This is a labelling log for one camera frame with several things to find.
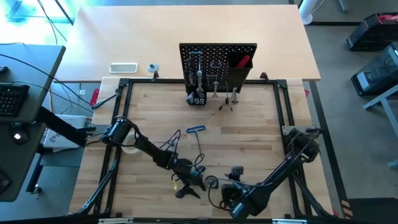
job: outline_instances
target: floor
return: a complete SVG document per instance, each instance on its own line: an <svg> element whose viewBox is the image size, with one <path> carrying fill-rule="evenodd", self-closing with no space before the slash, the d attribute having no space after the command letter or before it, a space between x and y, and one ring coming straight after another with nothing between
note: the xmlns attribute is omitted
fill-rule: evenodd
<svg viewBox="0 0 398 224"><path fill-rule="evenodd" d="M6 3L0 3L0 26L7 31L6 35L0 36L0 42L55 44L50 24L43 17L41 8L37 7L36 0L23 0L21 8L23 10L14 12L10 18L9 12L12 11L15 2L18 1L7 0ZM42 2L48 15L54 19L57 28L67 38L71 25L66 22L52 0L42 0ZM72 18L76 16L80 6L125 4L124 1L117 0L86 0L79 1L78 4L77 1L60 2ZM358 22L374 12L398 11L398 3L395 0L349 0L347 3L349 11L343 14L337 0L325 1L314 12L314 21ZM129 4L288 4L288 0L201 0L194 3L187 0L140 0L129 1ZM387 162L398 158L396 147L398 139L383 110L380 108L375 108L372 111L363 110L362 105L367 102L367 99L361 98L355 93L349 80L355 72L377 55L377 53L369 52L350 52L346 48L345 39L354 28L353 26L306 27L308 39L322 76L322 80L317 83L320 98L348 198L397 197L398 170L388 169ZM58 45L65 44L62 37L58 35ZM86 90L82 97L85 100L90 100L93 90L99 88L100 84L72 83L68 86L76 92ZM306 89L310 89L308 83L305 83L305 86ZM52 90L67 97L58 84L53 84ZM69 95L72 101L75 100L74 95ZM317 124L318 119L311 94L308 96L308 104L313 122ZM46 100L44 106L48 105L49 101ZM53 96L55 113L61 113L69 106L66 101ZM392 102L392 106L398 114L397 104ZM91 116L77 106L74 106L72 110L67 109L65 114ZM325 152L322 141L320 143L321 152ZM321 153L321 158L332 205L341 214L340 202L336 196L327 154ZM0 203L0 221L67 214L77 173L77 168L45 167L39 179L39 184L44 190L43 194L38 197L38 195L30 195L22 190L15 202ZM29 210L24 209L26 203L30 204Z"/></svg>

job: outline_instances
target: pegboard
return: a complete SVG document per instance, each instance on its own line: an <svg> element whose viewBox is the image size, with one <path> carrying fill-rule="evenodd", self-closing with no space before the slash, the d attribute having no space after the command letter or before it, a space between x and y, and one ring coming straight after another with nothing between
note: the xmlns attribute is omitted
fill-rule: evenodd
<svg viewBox="0 0 398 224"><path fill-rule="evenodd" d="M181 63L186 86L190 86L189 70L193 70L193 83L197 88L196 71L199 68L200 61L200 70L203 74L202 88L205 92L214 92L214 82L217 81L217 92L226 92L228 86L228 93L231 93L234 87L238 88L237 92L239 93L247 74L238 85L230 85L228 83L230 57L233 54L242 53L250 56L251 63L256 49L257 44L180 44ZM201 52L201 55L191 54L191 52Z"/></svg>

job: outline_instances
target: wooden work surface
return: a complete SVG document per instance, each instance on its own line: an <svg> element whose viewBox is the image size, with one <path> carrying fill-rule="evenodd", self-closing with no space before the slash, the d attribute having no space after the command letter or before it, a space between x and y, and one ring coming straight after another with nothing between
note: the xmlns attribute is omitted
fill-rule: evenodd
<svg viewBox="0 0 398 224"><path fill-rule="evenodd" d="M57 78L100 82L117 62L139 64L123 76L158 63L162 78L182 78L179 43L256 43L248 78L320 79L296 5L81 7Z"/></svg>
<svg viewBox="0 0 398 224"><path fill-rule="evenodd" d="M118 82L118 78L104 77L98 100L112 95ZM311 125L302 81L289 80L288 84L296 125ZM124 108L126 92L121 100L120 113ZM233 112L227 108L218 111L225 93L219 93L217 99L208 98L204 107L188 106L186 97L183 84L136 83L132 88L128 118L157 146L177 129L181 129L178 153L181 158L193 161L198 155L197 140L195 135L186 134L185 129L205 125L206 130L198 134L205 153L203 165L207 166L204 177L215 175L223 178L225 173L230 173L232 166L244 166L242 181L255 184L263 181L283 161L272 86L244 85ZM110 124L113 108L114 100L98 108L93 123ZM71 212L77 211L97 187L104 149L104 144L92 144L85 149L70 205ZM308 188L325 210L331 213L320 157L311 164L305 164L304 169ZM134 217L230 218L227 212L210 205L207 193L201 191L199 186L193 188L201 199L191 195L177 199L170 180L172 174L170 170L157 167L143 152L135 155L122 152L113 213L123 212L124 216ZM178 188L181 187L182 183L178 182ZM105 190L102 209L107 191ZM298 196L303 210L301 193ZM212 190L211 198L218 204L221 199L220 190ZM293 214L288 180L272 193L268 207L256 218L283 218L286 213Z"/></svg>

